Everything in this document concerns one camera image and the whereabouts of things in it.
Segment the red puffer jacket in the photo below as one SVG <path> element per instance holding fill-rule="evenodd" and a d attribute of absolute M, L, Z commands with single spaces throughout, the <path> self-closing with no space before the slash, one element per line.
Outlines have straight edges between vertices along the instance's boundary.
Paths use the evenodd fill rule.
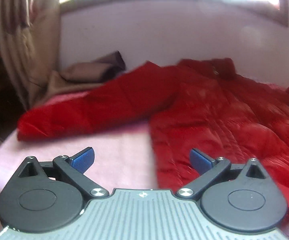
<path fill-rule="evenodd" d="M 17 125 L 20 141 L 91 134 L 149 120 L 158 185 L 177 190 L 196 177 L 189 152 L 233 163 L 257 158 L 289 204 L 289 87 L 236 73 L 232 59 L 151 62 L 85 96 L 31 109 Z"/>

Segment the pink checked bed sheet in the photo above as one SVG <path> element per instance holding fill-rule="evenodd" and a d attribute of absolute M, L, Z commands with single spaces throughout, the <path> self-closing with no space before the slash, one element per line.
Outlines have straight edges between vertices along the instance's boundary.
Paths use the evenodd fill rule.
<path fill-rule="evenodd" d="M 234 96 L 215 80 L 181 83 L 151 119 L 167 189 L 107 189 L 85 176 L 87 147 L 27 157 L 0 194 L 0 239 L 284 239 L 289 108 Z"/>

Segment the brown folded blanket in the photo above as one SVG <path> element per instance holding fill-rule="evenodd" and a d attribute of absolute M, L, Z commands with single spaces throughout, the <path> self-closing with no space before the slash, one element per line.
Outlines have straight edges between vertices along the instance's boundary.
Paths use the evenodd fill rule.
<path fill-rule="evenodd" d="M 41 106 L 56 95 L 97 88 L 125 70 L 126 65 L 119 51 L 95 61 L 75 63 L 60 72 L 54 70 L 51 72 L 46 89 L 33 106 Z"/>

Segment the beige curtain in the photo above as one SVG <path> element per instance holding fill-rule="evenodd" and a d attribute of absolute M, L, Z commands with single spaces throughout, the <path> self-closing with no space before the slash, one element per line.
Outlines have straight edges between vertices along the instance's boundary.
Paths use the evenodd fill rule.
<path fill-rule="evenodd" d="M 59 0 L 0 0 L 0 52 L 25 109 L 44 97 L 59 44 Z"/>

